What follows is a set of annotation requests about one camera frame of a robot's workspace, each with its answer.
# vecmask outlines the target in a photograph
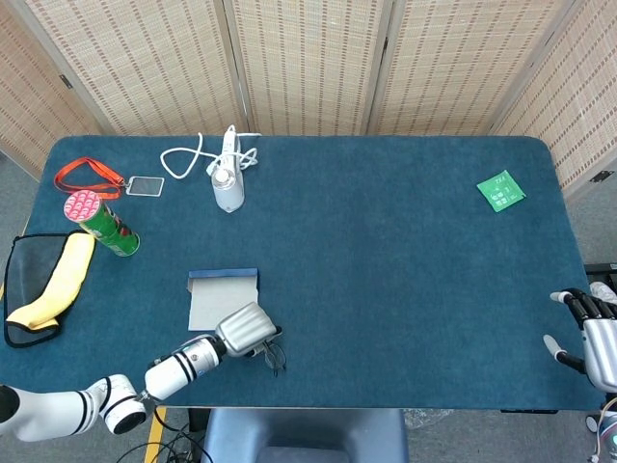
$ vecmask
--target gray carpet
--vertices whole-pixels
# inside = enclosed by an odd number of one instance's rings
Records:
[[[0,155],[1,268],[4,268],[13,237],[21,233],[26,223],[36,190],[37,184],[30,177]],[[616,193],[617,176],[569,206],[578,243],[587,262],[617,261]],[[573,381],[582,380],[573,375]],[[186,421],[185,412],[179,410],[170,411],[169,417],[175,425]],[[583,413],[560,412],[553,416],[437,411],[411,412],[407,418],[410,456],[414,463],[582,463],[594,447],[593,435],[584,426]],[[27,444],[13,436],[4,436],[0,438],[0,461],[114,463],[125,451],[145,442],[148,433],[149,422],[124,436],[111,435],[99,422],[87,434],[48,442]],[[140,449],[122,461],[141,463],[144,454]]]

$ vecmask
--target green can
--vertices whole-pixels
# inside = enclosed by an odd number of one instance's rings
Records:
[[[94,191],[79,190],[70,195],[65,202],[65,216],[118,256],[131,256],[139,248],[139,235],[128,228]]]

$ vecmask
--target green card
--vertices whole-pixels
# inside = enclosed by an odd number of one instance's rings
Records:
[[[508,171],[503,171],[493,178],[476,185],[493,207],[495,212],[500,212],[507,206],[524,199],[524,192]]]

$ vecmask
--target lanyard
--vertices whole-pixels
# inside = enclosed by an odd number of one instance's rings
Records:
[[[63,182],[64,178],[75,168],[82,164],[88,164],[93,171],[101,177],[109,180],[109,183],[99,183],[97,185],[68,185]],[[103,200],[115,200],[120,197],[121,189],[125,186],[124,178],[115,171],[96,159],[91,157],[80,157],[66,164],[54,177],[54,185],[66,193],[74,193],[79,190],[92,190]]]

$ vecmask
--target blue tablecloth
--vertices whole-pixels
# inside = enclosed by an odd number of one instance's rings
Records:
[[[246,201],[226,214],[206,160],[182,181],[162,150],[196,137],[73,137],[51,151],[28,233],[68,232],[55,173],[88,155],[130,176],[166,177],[159,199],[111,207],[142,237],[118,258],[97,246],[63,333],[0,347],[0,379],[46,392],[148,362],[187,331],[189,270],[257,267],[259,303],[283,327],[287,372],[225,359],[171,405],[592,409],[601,397],[557,364],[553,334],[581,341],[549,293],[586,279],[546,146],[524,137],[262,137]],[[207,137],[217,152],[220,137]],[[170,155],[182,172],[189,154]],[[507,169],[527,198],[495,213],[476,183]],[[95,179],[87,169],[69,180]]]

